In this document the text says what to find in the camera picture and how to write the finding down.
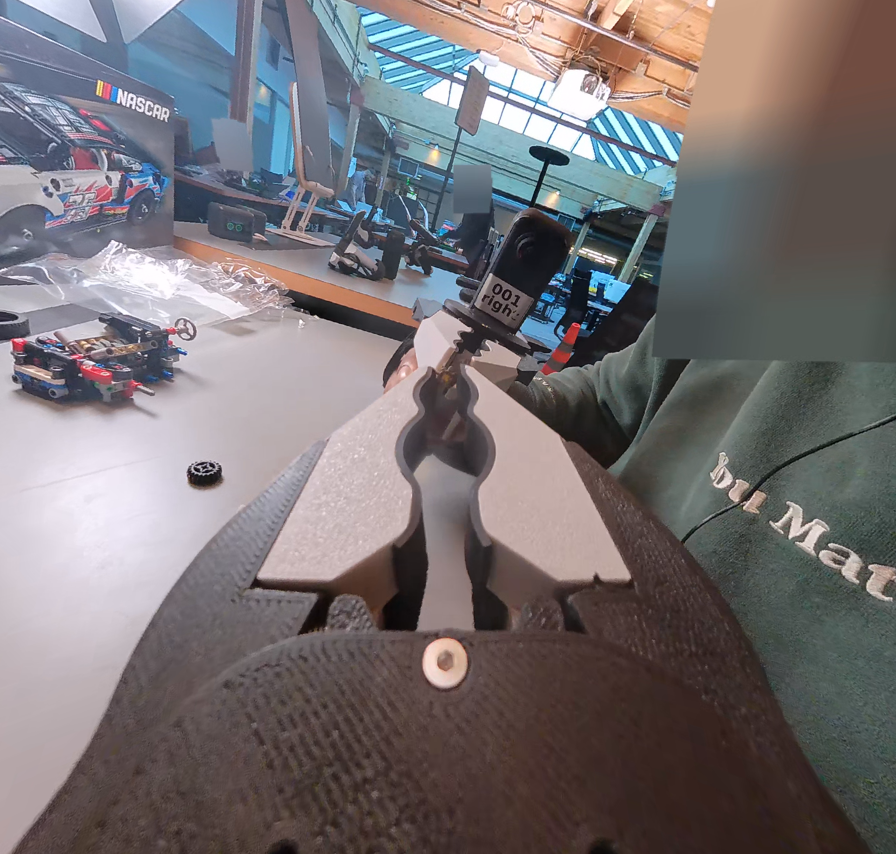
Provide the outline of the black round floor stand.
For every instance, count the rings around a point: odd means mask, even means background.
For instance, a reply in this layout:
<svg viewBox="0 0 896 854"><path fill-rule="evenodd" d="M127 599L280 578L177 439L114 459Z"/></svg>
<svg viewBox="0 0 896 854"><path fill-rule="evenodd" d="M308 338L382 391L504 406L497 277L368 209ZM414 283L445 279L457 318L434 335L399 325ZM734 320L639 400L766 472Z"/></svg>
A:
<svg viewBox="0 0 896 854"><path fill-rule="evenodd" d="M550 167L568 166L570 163L570 155L564 151L557 150L556 148L546 144L536 144L530 146L529 154L532 158L534 158L541 164L539 176L533 188L529 207L544 212L544 209L539 202L539 196L545 182L547 170Z"/></svg>

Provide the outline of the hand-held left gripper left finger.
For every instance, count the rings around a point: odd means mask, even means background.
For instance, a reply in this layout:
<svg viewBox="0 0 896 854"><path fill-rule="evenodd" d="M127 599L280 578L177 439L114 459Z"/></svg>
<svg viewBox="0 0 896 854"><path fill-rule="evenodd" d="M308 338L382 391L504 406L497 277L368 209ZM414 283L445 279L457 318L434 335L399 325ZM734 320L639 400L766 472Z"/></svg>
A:
<svg viewBox="0 0 896 854"><path fill-rule="evenodd" d="M418 369L327 439L256 583L354 594L388 628L416 628L427 580L420 486L435 376Z"/></svg>

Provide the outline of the clear plastic wrapper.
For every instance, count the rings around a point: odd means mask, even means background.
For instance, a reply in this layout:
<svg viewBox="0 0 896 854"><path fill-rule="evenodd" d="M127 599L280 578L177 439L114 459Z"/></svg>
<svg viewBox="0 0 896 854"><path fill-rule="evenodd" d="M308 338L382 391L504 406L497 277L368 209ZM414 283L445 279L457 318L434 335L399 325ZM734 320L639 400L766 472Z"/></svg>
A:
<svg viewBox="0 0 896 854"><path fill-rule="evenodd" d="M72 306L171 325L218 325L293 307L287 289L230 257L203 263L171 246L137 250L112 242L93 257L52 253L2 268L2 294L26 309Z"/></svg>

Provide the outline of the white ceiling projector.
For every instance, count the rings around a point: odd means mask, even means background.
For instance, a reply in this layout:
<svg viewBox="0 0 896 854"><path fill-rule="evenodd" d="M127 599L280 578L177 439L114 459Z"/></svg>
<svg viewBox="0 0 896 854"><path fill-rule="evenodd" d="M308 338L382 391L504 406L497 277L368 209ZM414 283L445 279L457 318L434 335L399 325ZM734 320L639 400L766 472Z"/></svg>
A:
<svg viewBox="0 0 896 854"><path fill-rule="evenodd" d="M589 69L567 69L554 84L547 105L556 111L587 122L609 105L612 87Z"/></svg>

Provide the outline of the wooden tablet stand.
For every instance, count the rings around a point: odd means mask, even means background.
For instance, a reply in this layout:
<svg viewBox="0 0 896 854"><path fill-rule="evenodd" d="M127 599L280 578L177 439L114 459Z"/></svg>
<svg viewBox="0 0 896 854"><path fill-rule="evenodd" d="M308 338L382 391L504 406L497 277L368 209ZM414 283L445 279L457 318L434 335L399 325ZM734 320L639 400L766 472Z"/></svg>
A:
<svg viewBox="0 0 896 854"><path fill-rule="evenodd" d="M335 195L318 22L308 0L284 1L296 75L288 95L295 185L285 217L275 232L295 242L323 247L327 245L325 240L308 233L318 202Z"/></svg>

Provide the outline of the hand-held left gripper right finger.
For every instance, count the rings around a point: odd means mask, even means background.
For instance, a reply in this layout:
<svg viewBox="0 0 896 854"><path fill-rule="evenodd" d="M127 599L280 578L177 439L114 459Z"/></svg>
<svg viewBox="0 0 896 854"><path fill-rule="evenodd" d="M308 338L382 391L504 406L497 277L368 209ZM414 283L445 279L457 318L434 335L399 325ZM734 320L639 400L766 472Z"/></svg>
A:
<svg viewBox="0 0 896 854"><path fill-rule="evenodd" d="M465 564L476 625L509 625L537 599L626 587L625 565L566 444L475 369L457 384L473 478Z"/></svg>

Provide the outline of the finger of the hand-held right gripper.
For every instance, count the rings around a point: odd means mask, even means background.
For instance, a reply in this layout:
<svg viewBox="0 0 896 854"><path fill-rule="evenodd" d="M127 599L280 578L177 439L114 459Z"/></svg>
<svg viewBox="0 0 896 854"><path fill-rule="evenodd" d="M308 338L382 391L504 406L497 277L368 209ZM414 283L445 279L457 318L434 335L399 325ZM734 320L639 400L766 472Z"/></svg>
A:
<svg viewBox="0 0 896 854"><path fill-rule="evenodd" d="M502 391L519 378L522 385L528 385L534 377L534 357L516 354L503 345L482 345L466 363L466 389L474 387L469 380L472 376L485 378Z"/></svg>
<svg viewBox="0 0 896 854"><path fill-rule="evenodd" d="M411 377L419 380L426 370L431 369L434 377L445 367L456 367L460 334L464 323L452 314L433 314L420 323L414 337L419 368Z"/></svg>

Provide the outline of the person's right hand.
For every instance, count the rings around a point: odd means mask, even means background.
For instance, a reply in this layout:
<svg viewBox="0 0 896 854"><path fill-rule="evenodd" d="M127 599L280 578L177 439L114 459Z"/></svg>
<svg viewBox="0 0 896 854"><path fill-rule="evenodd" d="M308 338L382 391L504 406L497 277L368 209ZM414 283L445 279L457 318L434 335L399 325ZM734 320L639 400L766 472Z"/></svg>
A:
<svg viewBox="0 0 896 854"><path fill-rule="evenodd" d="M405 378L409 378L418 368L419 362L414 346L400 346L386 366L384 395L396 388Z"/></svg>

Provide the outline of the person's right forearm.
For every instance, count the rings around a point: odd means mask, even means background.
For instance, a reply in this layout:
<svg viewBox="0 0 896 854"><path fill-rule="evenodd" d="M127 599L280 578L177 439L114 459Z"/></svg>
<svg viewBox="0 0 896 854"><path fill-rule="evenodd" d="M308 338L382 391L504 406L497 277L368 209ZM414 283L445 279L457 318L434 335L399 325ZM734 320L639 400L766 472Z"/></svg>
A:
<svg viewBox="0 0 896 854"><path fill-rule="evenodd" d="M586 367L567 367L528 385L511 383L509 397L599 465L610 468L633 444L648 414L656 375L655 319L633 345Z"/></svg>

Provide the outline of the lego set box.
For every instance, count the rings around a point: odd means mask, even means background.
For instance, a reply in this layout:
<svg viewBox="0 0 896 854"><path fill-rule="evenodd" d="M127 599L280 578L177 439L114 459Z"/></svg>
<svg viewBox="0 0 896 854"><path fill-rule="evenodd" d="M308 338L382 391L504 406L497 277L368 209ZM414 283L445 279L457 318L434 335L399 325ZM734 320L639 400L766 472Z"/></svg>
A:
<svg viewBox="0 0 896 854"><path fill-rule="evenodd" d="M172 97L1 21L2 267L174 237Z"/></svg>

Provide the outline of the sign on pole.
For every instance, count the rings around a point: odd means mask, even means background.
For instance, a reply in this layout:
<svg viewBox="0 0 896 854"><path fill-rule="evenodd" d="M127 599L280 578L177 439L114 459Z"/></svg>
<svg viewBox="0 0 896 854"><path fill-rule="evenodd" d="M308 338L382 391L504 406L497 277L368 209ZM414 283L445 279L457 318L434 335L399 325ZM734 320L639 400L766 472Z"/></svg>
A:
<svg viewBox="0 0 896 854"><path fill-rule="evenodd" d="M466 132L472 137L476 136L480 122L482 120L482 114L487 101L488 91L489 80L487 79L487 77L476 67L472 65L468 66L466 71L466 78L463 83L462 97L460 99L454 120L455 126L457 127L454 146L450 155L448 165L443 174L442 188L440 190L434 210L432 229L435 229L437 227L437 220L441 212L442 201L444 199L449 180L452 178L458 147L462 140L462 133Z"/></svg>

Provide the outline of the wooden edged table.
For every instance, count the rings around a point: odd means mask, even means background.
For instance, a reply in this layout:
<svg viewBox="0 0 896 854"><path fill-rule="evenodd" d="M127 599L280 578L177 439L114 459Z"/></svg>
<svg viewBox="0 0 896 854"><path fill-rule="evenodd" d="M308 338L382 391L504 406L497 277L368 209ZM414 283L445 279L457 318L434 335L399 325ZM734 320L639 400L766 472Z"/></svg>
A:
<svg viewBox="0 0 896 854"><path fill-rule="evenodd" d="M272 278L285 287L295 304L321 319L399 341L415 329L414 304L442 304L459 293L454 273L435 268L430 276L401 267L394 280L373 282L331 270L332 245L297 243L294 248L274 235L274 243L249 244L222 240L197 222L174 222L174 246L206 264L230 262Z"/></svg>

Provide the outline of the lego car chassis assembly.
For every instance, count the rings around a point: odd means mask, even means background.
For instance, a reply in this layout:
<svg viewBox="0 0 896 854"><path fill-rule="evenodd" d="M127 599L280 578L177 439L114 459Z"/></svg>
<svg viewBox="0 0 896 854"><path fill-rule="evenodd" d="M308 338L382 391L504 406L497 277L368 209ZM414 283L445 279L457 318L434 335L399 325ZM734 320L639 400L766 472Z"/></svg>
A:
<svg viewBox="0 0 896 854"><path fill-rule="evenodd" d="M72 337L62 331L11 340L11 376L22 391L58 403L124 403L137 393L154 396L154 386L172 382L187 352L176 338L192 342L196 324L178 318L161 326L123 313L98 316L101 332Z"/></svg>

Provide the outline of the orange traffic cone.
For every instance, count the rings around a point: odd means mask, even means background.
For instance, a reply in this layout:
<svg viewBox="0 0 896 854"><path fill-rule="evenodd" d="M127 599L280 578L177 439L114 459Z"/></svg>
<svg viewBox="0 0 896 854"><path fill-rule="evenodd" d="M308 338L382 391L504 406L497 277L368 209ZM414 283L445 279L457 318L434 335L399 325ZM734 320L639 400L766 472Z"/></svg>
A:
<svg viewBox="0 0 896 854"><path fill-rule="evenodd" d="M539 369L538 375L546 377L564 369L574 353L574 347L581 330L580 323L572 323L559 344Z"/></svg>

